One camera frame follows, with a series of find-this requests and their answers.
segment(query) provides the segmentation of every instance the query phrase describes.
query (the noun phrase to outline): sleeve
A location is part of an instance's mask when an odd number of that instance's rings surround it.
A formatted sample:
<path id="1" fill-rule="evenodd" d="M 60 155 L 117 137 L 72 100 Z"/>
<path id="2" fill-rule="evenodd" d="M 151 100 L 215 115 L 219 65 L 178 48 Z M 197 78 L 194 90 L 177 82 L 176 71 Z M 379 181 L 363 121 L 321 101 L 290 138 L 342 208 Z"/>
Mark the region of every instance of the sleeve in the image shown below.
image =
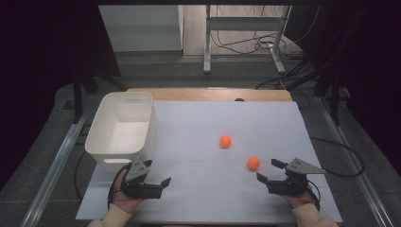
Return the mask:
<path id="1" fill-rule="evenodd" d="M 123 227 L 131 216 L 111 203 L 106 217 L 103 220 L 93 220 L 88 227 Z"/>
<path id="2" fill-rule="evenodd" d="M 298 227 L 338 227 L 331 218 L 323 218 L 312 203 L 292 209 L 297 218 Z"/>

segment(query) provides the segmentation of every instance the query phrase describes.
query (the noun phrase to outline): aluminum rail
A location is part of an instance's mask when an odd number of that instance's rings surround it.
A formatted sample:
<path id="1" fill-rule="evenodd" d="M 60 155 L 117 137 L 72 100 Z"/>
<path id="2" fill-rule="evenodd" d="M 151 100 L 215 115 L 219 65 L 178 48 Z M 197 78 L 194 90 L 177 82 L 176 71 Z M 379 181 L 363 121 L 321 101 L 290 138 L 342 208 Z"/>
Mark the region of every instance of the aluminum rail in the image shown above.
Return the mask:
<path id="1" fill-rule="evenodd" d="M 342 143 L 348 147 L 350 147 L 348 141 L 346 140 L 344 134 L 340 127 L 336 125 L 334 120 L 331 118 L 329 106 L 324 97 L 316 97 L 318 100 L 318 104 L 323 112 L 325 120 L 330 127 L 330 130 L 333 132 L 333 135 L 336 137 L 337 142 Z M 354 172 L 357 172 L 361 166 L 360 163 L 355 156 L 355 154 L 351 152 L 343 152 L 345 156 L 345 160 L 347 161 L 349 167 Z M 357 177 L 357 183 L 359 188 L 365 197 L 366 201 L 368 202 L 371 210 L 377 220 L 377 223 L 381 227 L 393 227 L 392 220 L 388 214 L 386 207 L 384 206 L 382 200 L 379 198 L 375 188 L 372 186 L 371 182 L 369 181 L 368 177 L 365 173 L 362 173 Z"/>
<path id="2" fill-rule="evenodd" d="M 38 224 L 87 116 L 88 111 L 84 110 L 82 117 L 79 119 L 77 124 L 71 125 L 53 161 L 53 164 L 44 177 L 44 181 L 42 182 L 35 199 L 30 204 L 30 207 L 26 212 L 26 216 L 21 223 L 21 227 L 33 227 Z"/>

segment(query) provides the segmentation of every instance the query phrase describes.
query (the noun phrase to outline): black cable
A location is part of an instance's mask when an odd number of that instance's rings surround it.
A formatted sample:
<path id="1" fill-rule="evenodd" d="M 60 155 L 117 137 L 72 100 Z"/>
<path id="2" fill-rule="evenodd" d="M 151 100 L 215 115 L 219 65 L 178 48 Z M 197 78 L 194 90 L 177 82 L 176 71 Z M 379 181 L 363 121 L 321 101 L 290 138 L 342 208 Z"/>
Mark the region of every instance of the black cable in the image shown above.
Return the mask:
<path id="1" fill-rule="evenodd" d="M 306 60 L 303 60 L 303 61 L 301 61 L 300 63 L 298 63 L 293 69 L 291 69 L 291 71 L 287 72 L 283 77 L 275 78 L 275 79 L 268 79 L 268 80 L 266 80 L 266 81 L 264 81 L 264 82 L 261 82 L 261 83 L 257 84 L 257 85 L 255 86 L 254 89 L 257 90 L 257 89 L 259 89 L 261 86 L 263 86 L 263 85 L 265 85 L 265 84 L 267 84 L 267 83 L 269 83 L 269 82 L 276 81 L 276 80 L 278 80 L 278 79 L 286 79 L 286 78 L 292 77 L 292 76 L 296 75 L 296 73 L 297 73 L 299 70 L 301 70 L 306 64 L 307 64 L 307 61 L 306 61 Z"/>
<path id="2" fill-rule="evenodd" d="M 85 156 L 85 154 L 86 154 L 86 151 L 84 150 L 82 152 L 82 154 L 80 155 L 80 157 L 78 159 L 78 162 L 77 162 L 77 165 L 76 165 L 75 170 L 74 170 L 74 187 L 75 187 L 77 196 L 78 196 L 80 201 L 83 200 L 83 197 L 80 195 L 80 192 L 78 190 L 77 175 L 78 175 L 78 168 L 79 168 L 80 161 L 82 160 L 83 156 Z"/>
<path id="3" fill-rule="evenodd" d="M 318 198 L 316 197 L 315 193 L 313 193 L 313 191 L 310 190 L 308 187 L 306 188 L 306 192 L 307 192 L 307 194 L 309 194 L 309 195 L 312 197 L 312 199 L 315 201 L 315 206 L 316 206 L 316 208 L 317 208 L 318 210 L 321 210 L 320 199 L 318 199 Z"/>
<path id="4" fill-rule="evenodd" d="M 338 145 L 338 146 L 342 146 L 342 147 L 347 148 L 348 150 L 350 150 L 350 151 L 358 158 L 358 161 L 359 161 L 359 163 L 360 163 L 360 170 L 359 170 L 359 172 L 354 173 L 354 174 L 348 174 L 348 175 L 346 175 L 346 174 L 342 174 L 342 173 L 335 172 L 335 171 L 330 170 L 330 169 L 327 169 L 327 168 L 323 168 L 323 169 L 326 170 L 328 173 L 331 173 L 331 174 L 336 175 L 336 176 L 338 176 L 338 177 L 351 178 L 351 177 L 359 176 L 359 175 L 362 174 L 362 172 L 365 170 L 365 164 L 364 164 L 364 162 L 363 162 L 363 159 L 357 154 L 357 151 L 354 150 L 353 148 L 350 148 L 350 147 L 348 147 L 348 146 L 346 146 L 346 145 L 344 145 L 344 144 L 341 144 L 341 143 L 338 143 L 338 142 L 335 142 L 335 141 L 326 140 L 326 139 L 322 139 L 322 138 L 316 138 L 316 137 L 310 136 L 310 139 L 312 139 L 312 140 L 318 140 L 318 141 L 322 141 L 322 142 L 325 142 L 325 143 L 330 143 L 330 144 L 334 144 L 334 145 Z"/>
<path id="5" fill-rule="evenodd" d="M 221 47 L 221 48 L 225 48 L 225 49 L 229 49 L 229 50 L 231 50 L 231 51 L 234 51 L 234 52 L 237 53 L 237 54 L 252 54 L 252 53 L 254 53 L 254 52 L 256 52 L 256 51 L 259 50 L 259 49 L 255 49 L 255 50 L 250 51 L 250 52 L 239 52 L 239 51 L 234 50 L 234 49 L 232 49 L 232 48 L 230 48 L 230 47 L 217 44 L 217 43 L 215 42 L 215 39 L 213 39 L 213 35 L 212 35 L 212 34 L 210 34 L 210 37 L 212 38 L 212 41 L 213 41 L 213 43 L 215 43 L 216 46 Z"/>
<path id="6" fill-rule="evenodd" d="M 318 197 L 318 202 L 320 202 L 321 201 L 321 190 L 319 190 L 319 188 L 318 188 L 318 186 L 317 185 L 315 185 L 313 182 L 311 182 L 310 180 L 307 180 L 309 183 L 312 183 L 312 185 L 316 188 L 316 190 L 318 191 L 318 195 L 319 195 L 319 197 Z"/>

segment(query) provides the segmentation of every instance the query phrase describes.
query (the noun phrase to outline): table leg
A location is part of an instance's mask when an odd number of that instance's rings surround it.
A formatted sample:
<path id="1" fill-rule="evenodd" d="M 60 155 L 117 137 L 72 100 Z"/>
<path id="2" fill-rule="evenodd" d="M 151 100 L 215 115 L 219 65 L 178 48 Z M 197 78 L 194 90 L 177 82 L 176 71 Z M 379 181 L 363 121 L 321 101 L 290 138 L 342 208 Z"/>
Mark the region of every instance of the table leg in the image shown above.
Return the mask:
<path id="1" fill-rule="evenodd" d="M 288 14 L 289 14 L 289 8 L 290 6 L 285 6 L 284 7 L 284 12 L 283 15 L 281 17 L 281 21 L 280 21 L 280 25 L 278 27 L 277 30 L 277 34 L 276 34 L 276 38 L 274 40 L 274 44 L 270 46 L 270 53 L 271 56 L 274 60 L 274 64 L 276 65 L 277 71 L 279 74 L 285 74 L 286 73 L 286 69 L 284 68 L 283 63 L 281 62 L 280 59 L 280 53 L 278 51 L 278 46 L 280 44 L 281 41 L 281 37 L 283 36 L 283 32 L 284 32 L 284 27 L 286 26 L 287 23 L 287 19 L 288 19 Z"/>
<path id="2" fill-rule="evenodd" d="M 204 46 L 203 73 L 209 74 L 211 71 L 210 57 L 210 5 L 206 6 L 206 44 Z"/>

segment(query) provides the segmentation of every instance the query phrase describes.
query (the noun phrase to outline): ping pong ball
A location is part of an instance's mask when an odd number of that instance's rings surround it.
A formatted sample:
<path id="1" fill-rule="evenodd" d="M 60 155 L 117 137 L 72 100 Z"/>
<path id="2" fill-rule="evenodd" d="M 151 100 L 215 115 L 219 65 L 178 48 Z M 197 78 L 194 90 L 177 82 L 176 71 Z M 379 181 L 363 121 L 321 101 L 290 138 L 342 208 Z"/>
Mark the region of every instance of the ping pong ball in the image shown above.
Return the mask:
<path id="1" fill-rule="evenodd" d="M 248 159 L 248 167 L 252 170 L 256 170 L 259 167 L 260 161 L 256 157 Z"/>
<path id="2" fill-rule="evenodd" d="M 224 148 L 228 148 L 231 144 L 231 138 L 228 135 L 223 135 L 220 138 L 220 144 Z"/>

